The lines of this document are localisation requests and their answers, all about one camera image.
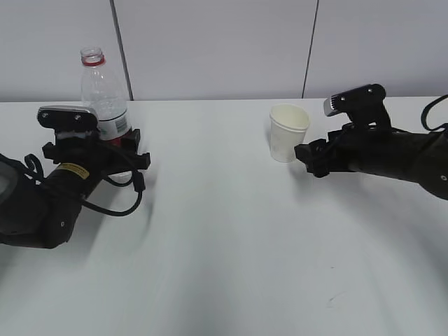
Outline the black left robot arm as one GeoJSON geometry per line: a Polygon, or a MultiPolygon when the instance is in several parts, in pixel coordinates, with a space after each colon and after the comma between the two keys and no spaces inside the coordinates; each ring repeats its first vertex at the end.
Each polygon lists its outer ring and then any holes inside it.
{"type": "Polygon", "coordinates": [[[151,163],[149,153],[137,153],[140,138],[139,129],[134,129],[120,146],[95,133],[49,142],[42,151],[57,166],[47,176],[33,154],[23,161],[1,156],[1,243],[53,249],[69,241],[83,207],[115,217],[134,212],[146,189],[142,172],[151,163]],[[114,211],[89,202],[102,181],[118,188],[133,185],[135,203],[114,211]]]}

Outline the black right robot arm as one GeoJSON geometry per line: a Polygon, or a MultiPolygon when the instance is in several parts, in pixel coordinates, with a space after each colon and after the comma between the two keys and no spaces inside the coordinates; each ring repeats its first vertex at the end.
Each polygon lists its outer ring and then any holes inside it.
{"type": "Polygon", "coordinates": [[[358,129],[351,123],[294,147],[307,172],[323,178],[334,172],[358,172],[416,183],[447,199],[447,133],[401,129],[358,129]]]}

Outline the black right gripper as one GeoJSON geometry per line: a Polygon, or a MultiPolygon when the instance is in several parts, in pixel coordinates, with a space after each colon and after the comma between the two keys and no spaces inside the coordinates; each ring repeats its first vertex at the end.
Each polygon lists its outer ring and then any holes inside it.
{"type": "Polygon", "coordinates": [[[308,144],[294,147],[296,158],[307,172],[323,178],[330,172],[384,172],[392,131],[369,127],[355,128],[346,124],[340,131],[328,134],[308,144]]]}

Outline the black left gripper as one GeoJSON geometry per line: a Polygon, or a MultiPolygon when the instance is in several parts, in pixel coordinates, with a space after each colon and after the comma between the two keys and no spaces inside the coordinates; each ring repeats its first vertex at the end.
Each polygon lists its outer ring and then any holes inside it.
{"type": "Polygon", "coordinates": [[[140,129],[131,129],[110,144],[93,136],[85,139],[68,138],[48,142],[42,147],[45,159],[52,160],[57,169],[75,175],[113,175],[129,172],[133,167],[147,170],[151,164],[150,153],[140,153],[140,129]]]}

